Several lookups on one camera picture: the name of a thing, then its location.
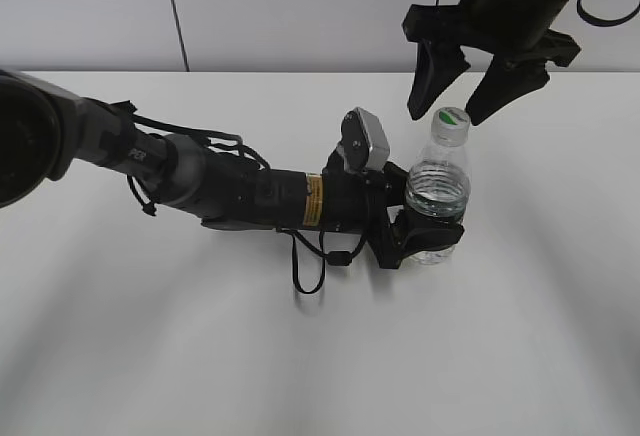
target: clear plastic bottle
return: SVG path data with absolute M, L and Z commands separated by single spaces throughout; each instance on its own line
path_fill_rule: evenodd
M 407 178 L 406 202 L 419 213 L 462 221 L 471 192 L 464 147 L 469 125 L 469 115 L 458 108 L 442 108 L 434 114 L 431 141 Z M 412 258 L 421 264 L 438 264 L 454 249 L 455 246 L 442 251 L 422 251 Z

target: white wall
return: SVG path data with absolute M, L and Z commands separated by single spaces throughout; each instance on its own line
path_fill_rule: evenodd
M 192 69 L 410 71 L 400 28 L 412 3 L 433 0 L 176 0 Z M 457 0 L 443 0 L 455 3 Z M 615 17 L 637 0 L 587 0 Z M 23 69 L 180 70 L 170 0 L 0 0 L 0 62 Z M 640 19 L 587 26 L 567 6 L 556 29 L 583 46 L 576 70 L 639 70 Z M 476 68 L 486 57 L 470 53 Z

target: robotic arm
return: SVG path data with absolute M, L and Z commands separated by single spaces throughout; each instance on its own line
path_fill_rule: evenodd
M 547 61 L 567 66 L 580 51 L 570 36 L 549 29 L 567 1 L 412 6 L 403 25 L 407 38 L 418 44 L 412 117 L 422 117 L 469 68 L 461 46 L 494 54 L 467 105 L 474 124 L 543 87 L 549 80 Z M 0 71 L 0 207 L 18 201 L 44 178 L 62 178 L 76 158 L 127 175 L 147 214 L 155 215 L 155 205 L 164 204 L 195 215 L 211 229 L 275 229 L 291 235 L 294 256 L 298 240 L 322 258 L 323 268 L 324 263 L 349 265 L 368 243 L 381 268 L 397 269 L 416 252 L 456 244 L 464 232 L 457 222 L 423 216 L 405 204 L 407 173 L 388 161 L 382 126 L 364 109 L 344 117 L 340 141 L 322 174 L 272 169 L 237 135 L 168 125 L 135 113 L 129 102 L 81 98 L 25 74 Z M 169 134 L 147 134 L 136 125 Z M 390 207 L 401 207 L 393 221 Z M 320 248 L 299 230 L 317 231 Z M 361 238 L 352 251 L 326 253 L 325 232 Z M 323 277 L 314 290 L 303 290 L 296 271 L 294 257 L 298 291 L 320 288 Z

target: white tabletop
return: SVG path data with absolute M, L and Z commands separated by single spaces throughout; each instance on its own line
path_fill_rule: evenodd
M 405 168 L 429 126 L 407 115 L 410 75 L 40 76 L 240 133 L 282 169 L 319 171 L 356 105 Z M 382 271 L 367 250 L 311 314 L 289 237 L 149 218 L 122 175 L 75 162 L 0 211 L 0 434 L 638 434 L 639 89 L 555 74 L 473 128 L 453 259 Z M 301 271 L 319 271 L 302 250 Z

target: water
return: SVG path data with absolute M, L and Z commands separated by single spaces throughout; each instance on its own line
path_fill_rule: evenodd
M 411 169 L 405 197 L 409 206 L 426 216 L 459 221 L 470 191 L 469 178 L 458 166 L 425 160 Z M 455 246 L 442 251 L 423 251 L 412 258 L 421 264 L 437 264 L 448 258 L 454 249 Z

